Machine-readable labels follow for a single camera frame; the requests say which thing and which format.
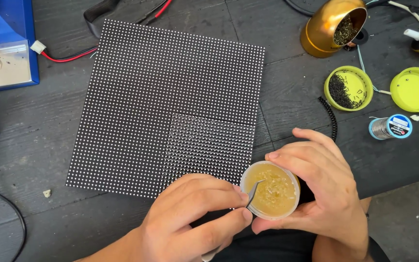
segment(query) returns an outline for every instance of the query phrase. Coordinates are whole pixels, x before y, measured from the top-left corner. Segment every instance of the red and black wire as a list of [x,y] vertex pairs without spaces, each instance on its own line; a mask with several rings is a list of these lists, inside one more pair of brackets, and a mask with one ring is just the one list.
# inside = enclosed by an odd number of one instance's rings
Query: red and black wire
[[[148,21],[145,22],[145,25],[150,24],[151,22],[156,20],[156,18],[158,18],[161,14],[163,14],[163,12],[168,8],[168,6],[171,2],[172,2],[172,0],[163,0],[159,5],[154,7],[151,11],[149,11],[147,14],[145,14],[141,19],[139,19],[137,21],[134,21],[134,24],[142,23],[143,21],[147,20],[151,16],[151,14],[153,14],[156,10],[161,8],[155,15],[153,15],[153,17],[151,19],[149,19]],[[82,50],[80,52],[77,52],[73,55],[70,55],[70,56],[67,56],[67,57],[61,57],[61,58],[53,57],[48,52],[48,49],[45,49],[44,51],[41,52],[41,55],[48,58],[49,60],[51,60],[53,62],[65,63],[65,62],[70,62],[70,61],[73,61],[73,60],[78,59],[80,57],[86,56],[90,53],[93,53],[97,49],[98,49],[98,46],[96,45],[96,46],[87,48],[85,50]]]

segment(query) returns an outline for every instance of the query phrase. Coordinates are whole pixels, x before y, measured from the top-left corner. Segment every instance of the black work surface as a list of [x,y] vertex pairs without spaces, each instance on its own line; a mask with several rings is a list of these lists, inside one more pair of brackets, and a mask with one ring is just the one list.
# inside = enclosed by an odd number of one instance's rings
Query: black work surface
[[[33,0],[37,39],[59,57],[97,44],[82,14],[98,1]],[[130,22],[160,1],[124,0],[106,17]],[[316,10],[324,1],[298,2]],[[419,54],[402,34],[406,28],[419,29],[419,23],[393,7],[374,8],[369,15],[365,28],[372,36],[362,46],[364,65],[374,85],[388,90],[400,71],[419,67]],[[282,0],[174,0],[152,26],[266,47],[253,149],[253,161],[259,161],[297,141],[291,133],[296,126],[330,134],[330,119],[317,101],[323,82],[339,66],[359,67],[356,51],[327,59],[305,54],[299,35],[307,20]],[[38,61],[41,84],[0,92],[0,193],[26,217],[27,245],[18,261],[68,262],[138,226],[153,200],[64,186],[93,59]],[[361,197],[419,181],[419,122],[402,140],[374,140],[367,131],[370,116],[411,113],[379,93],[363,110],[334,112],[337,145],[354,171]],[[47,189],[52,190],[49,198],[42,193]],[[9,261],[20,238],[16,215],[0,200],[0,261]]]

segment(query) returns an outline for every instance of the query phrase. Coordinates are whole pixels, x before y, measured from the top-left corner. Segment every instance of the led matrix panel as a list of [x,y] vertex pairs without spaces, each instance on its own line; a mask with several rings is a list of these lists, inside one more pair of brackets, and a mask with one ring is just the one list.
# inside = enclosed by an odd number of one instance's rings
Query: led matrix panel
[[239,184],[264,51],[105,21],[66,185],[154,198],[190,172]]

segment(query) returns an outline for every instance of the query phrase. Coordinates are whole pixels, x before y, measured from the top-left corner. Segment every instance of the red wire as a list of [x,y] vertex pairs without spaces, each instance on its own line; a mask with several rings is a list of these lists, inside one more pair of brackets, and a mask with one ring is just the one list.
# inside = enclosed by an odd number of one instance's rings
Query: red wire
[[72,57],[72,58],[69,58],[69,59],[66,59],[66,60],[57,60],[57,59],[53,59],[53,58],[51,58],[50,56],[48,56],[48,55],[45,53],[45,51],[42,51],[42,52],[41,52],[41,54],[42,54],[44,57],[46,57],[46,58],[48,58],[49,60],[51,60],[51,61],[54,61],[54,62],[57,62],[57,63],[64,63],[64,62],[69,62],[69,61],[72,61],[72,60],[78,59],[78,58],[80,58],[80,57],[86,56],[86,55],[90,54],[91,52],[96,51],[97,49],[98,49],[98,48],[92,49],[92,50],[90,50],[90,51],[88,51],[88,52],[86,52],[86,53],[84,53],[84,54],[81,54],[81,55],[78,55],[78,56],[76,56],[76,57]]
[[160,15],[164,12],[164,10],[165,10],[166,8],[168,8],[168,5],[169,5],[171,2],[172,2],[172,0],[167,1],[167,2],[166,2],[166,4],[164,4],[164,6],[161,8],[161,10],[159,10],[159,12],[158,12],[158,13],[156,13],[156,15],[154,15],[154,18],[158,18],[158,16],[160,16]]

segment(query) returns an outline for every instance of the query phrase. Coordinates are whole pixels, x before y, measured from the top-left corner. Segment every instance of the label on solder spool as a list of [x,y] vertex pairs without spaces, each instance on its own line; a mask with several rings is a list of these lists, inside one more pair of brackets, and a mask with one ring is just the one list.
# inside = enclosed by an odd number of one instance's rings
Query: label on solder spool
[[404,139],[411,134],[410,119],[404,115],[393,115],[387,119],[387,131],[395,138]]

